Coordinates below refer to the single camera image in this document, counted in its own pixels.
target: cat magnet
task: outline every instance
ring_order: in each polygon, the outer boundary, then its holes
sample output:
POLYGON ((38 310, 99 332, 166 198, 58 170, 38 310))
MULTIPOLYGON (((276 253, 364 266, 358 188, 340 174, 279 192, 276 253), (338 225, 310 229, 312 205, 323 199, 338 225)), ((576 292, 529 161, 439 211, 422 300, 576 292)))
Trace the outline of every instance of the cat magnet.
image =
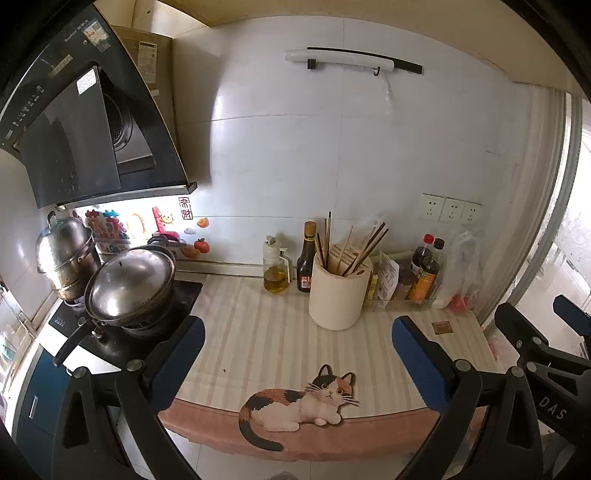
POLYGON ((320 427, 341 422, 339 409, 350 403, 359 405, 353 398, 355 374, 335 375, 330 365, 322 365, 318 376, 308 383, 304 391, 269 388, 255 393, 240 409, 238 427, 243 437, 255 447, 273 452, 283 450, 283 445, 259 437, 251 423, 261 425, 268 432, 296 432, 302 423, 314 423, 320 427))

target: electrical outlet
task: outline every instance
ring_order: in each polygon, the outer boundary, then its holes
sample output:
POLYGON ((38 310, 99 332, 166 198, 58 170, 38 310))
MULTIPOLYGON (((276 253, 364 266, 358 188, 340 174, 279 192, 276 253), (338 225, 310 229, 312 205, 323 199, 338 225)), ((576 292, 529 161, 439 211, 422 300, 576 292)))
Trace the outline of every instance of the electrical outlet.
POLYGON ((443 202, 439 221, 446 223, 460 223, 465 204, 466 202, 463 200, 446 198, 443 202))
POLYGON ((441 209, 443 208, 443 200, 443 197, 423 193, 421 195, 421 203, 419 206, 419 217, 424 220, 437 222, 441 215, 441 209))
POLYGON ((464 211, 462 212, 460 222, 465 224, 477 223, 478 220, 480 220, 481 210, 482 205, 480 203, 466 202, 466 206, 464 207, 464 211))

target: cabinet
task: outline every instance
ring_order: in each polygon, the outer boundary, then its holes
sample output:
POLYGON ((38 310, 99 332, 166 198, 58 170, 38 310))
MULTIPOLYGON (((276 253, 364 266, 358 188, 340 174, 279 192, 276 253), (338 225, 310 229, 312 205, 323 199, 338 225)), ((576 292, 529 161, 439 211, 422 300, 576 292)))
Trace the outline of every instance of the cabinet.
POLYGON ((15 442, 42 480, 51 480, 53 438, 70 382, 64 366, 56 368, 43 350, 22 401, 15 442))

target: cabinet handle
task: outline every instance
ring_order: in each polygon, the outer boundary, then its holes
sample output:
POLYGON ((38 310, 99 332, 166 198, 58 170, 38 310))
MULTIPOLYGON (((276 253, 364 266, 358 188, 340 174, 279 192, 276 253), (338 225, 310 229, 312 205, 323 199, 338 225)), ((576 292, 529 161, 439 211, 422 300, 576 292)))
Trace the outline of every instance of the cabinet handle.
POLYGON ((35 397, 33 397, 33 405, 31 405, 31 411, 29 412, 30 419, 32 419, 35 416, 35 410, 37 409, 37 402, 39 402, 39 398, 35 395, 35 397))

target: ceiling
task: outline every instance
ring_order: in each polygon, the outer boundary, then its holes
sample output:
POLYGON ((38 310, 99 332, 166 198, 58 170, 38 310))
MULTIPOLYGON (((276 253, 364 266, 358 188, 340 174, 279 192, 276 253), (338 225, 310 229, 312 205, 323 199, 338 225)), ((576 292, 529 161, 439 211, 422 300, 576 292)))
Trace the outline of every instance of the ceiling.
POLYGON ((434 38, 511 80, 583 96, 558 55, 501 0, 162 0, 210 27, 247 18, 329 15, 434 38))

